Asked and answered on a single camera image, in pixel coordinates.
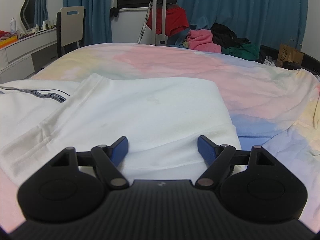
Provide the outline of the white t-shirt with striped collar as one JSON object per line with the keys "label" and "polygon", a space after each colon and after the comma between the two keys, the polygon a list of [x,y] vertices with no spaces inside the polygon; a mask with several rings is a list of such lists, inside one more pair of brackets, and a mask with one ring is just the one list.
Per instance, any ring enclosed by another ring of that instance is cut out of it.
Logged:
{"label": "white t-shirt with striped collar", "polygon": [[20,80],[1,85],[1,169],[21,185],[68,146],[88,151],[127,137],[129,179],[195,180],[206,165],[204,135],[240,149],[215,83],[169,77],[81,82]]}

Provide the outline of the pastel rainbow bed sheet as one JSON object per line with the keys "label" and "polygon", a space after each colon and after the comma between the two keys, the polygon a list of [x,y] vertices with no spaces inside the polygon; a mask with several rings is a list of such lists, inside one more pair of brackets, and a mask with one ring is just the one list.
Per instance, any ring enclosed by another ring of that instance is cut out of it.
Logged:
{"label": "pastel rainbow bed sheet", "polygon": [[[263,146],[305,185],[308,201],[300,220],[319,230],[319,80],[310,72],[182,48],[106,43],[74,50],[30,80],[81,82],[92,74],[111,80],[186,77],[215,83],[240,150]],[[19,186],[1,169],[1,227],[7,231],[24,222]]]}

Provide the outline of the green garment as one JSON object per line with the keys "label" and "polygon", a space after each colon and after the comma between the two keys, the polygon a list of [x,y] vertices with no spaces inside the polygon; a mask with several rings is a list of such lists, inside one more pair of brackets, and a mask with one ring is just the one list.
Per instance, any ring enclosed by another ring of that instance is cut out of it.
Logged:
{"label": "green garment", "polygon": [[221,51],[225,55],[231,55],[248,61],[256,61],[259,59],[260,49],[254,44],[242,43],[235,47],[222,47]]}

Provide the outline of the pink garment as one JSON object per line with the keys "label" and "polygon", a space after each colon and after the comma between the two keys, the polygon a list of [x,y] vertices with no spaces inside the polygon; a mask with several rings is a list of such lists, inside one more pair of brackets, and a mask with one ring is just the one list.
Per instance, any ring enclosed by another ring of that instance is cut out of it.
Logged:
{"label": "pink garment", "polygon": [[187,43],[189,49],[210,53],[220,53],[221,46],[212,41],[213,35],[208,29],[189,30]]}

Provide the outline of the black garment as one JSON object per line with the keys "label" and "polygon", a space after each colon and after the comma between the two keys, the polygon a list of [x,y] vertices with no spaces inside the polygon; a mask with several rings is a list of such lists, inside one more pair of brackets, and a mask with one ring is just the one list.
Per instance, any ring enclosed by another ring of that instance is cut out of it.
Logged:
{"label": "black garment", "polygon": [[231,47],[241,46],[243,44],[251,44],[247,38],[238,38],[235,32],[223,24],[214,23],[210,28],[213,35],[212,42],[227,49]]}

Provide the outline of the brown paper bag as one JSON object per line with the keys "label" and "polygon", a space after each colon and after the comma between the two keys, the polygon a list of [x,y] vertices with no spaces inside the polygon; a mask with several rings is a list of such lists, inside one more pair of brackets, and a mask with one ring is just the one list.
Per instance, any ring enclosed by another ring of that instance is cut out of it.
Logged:
{"label": "brown paper bag", "polygon": [[296,42],[294,39],[281,43],[276,66],[283,67],[284,62],[295,63],[300,66],[304,57],[304,54],[301,52],[302,46],[300,42]]}

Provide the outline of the white drawer dresser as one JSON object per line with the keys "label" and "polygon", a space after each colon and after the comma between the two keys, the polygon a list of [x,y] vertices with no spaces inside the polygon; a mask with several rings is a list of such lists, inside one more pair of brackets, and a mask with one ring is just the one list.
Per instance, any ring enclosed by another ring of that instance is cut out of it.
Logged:
{"label": "white drawer dresser", "polygon": [[1,49],[1,83],[27,79],[57,59],[56,29],[42,31]]}

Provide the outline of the red garment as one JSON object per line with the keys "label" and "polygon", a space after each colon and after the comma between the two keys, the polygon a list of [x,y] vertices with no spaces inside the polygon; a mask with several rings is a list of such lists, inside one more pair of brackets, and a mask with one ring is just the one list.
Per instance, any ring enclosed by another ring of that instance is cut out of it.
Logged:
{"label": "red garment", "polygon": [[[185,14],[185,10],[178,5],[172,5],[166,10],[165,18],[165,35],[172,37],[175,34],[188,29],[189,23]],[[157,8],[156,17],[156,34],[162,33],[162,8]]]}

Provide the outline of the blue curtain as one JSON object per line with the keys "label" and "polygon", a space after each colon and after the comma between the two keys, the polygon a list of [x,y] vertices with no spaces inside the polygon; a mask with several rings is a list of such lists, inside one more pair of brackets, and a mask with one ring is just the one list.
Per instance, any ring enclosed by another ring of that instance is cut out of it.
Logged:
{"label": "blue curtain", "polygon": [[[238,37],[256,46],[278,49],[289,39],[303,42],[308,0],[177,0],[192,25],[214,23],[227,26]],[[148,7],[138,8],[124,18],[124,12],[112,17],[117,0],[63,0],[64,7],[84,6],[84,45],[99,43],[135,43]]]}

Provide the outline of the white spray bottle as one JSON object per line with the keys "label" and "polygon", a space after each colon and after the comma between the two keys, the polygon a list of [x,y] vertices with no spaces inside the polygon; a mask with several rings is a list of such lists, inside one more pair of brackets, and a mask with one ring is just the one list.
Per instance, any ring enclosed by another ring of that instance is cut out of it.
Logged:
{"label": "white spray bottle", "polygon": [[14,18],[10,20],[10,33],[11,34],[16,33],[16,20]]}

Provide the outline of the beige chair with black frame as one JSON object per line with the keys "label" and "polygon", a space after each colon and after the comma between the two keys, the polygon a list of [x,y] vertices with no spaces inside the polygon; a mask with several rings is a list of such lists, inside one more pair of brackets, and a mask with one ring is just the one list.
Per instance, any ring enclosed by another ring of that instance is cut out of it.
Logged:
{"label": "beige chair with black frame", "polygon": [[56,40],[57,57],[65,55],[72,48],[80,48],[85,28],[84,6],[62,7],[57,12]]}

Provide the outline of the wavy black frame mirror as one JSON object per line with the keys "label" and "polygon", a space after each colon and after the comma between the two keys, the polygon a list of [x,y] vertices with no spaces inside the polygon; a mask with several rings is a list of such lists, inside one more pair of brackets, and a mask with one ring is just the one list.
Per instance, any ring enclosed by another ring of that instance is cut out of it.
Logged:
{"label": "wavy black frame mirror", "polygon": [[49,20],[47,0],[24,0],[20,10],[20,19],[26,31],[42,26]]}

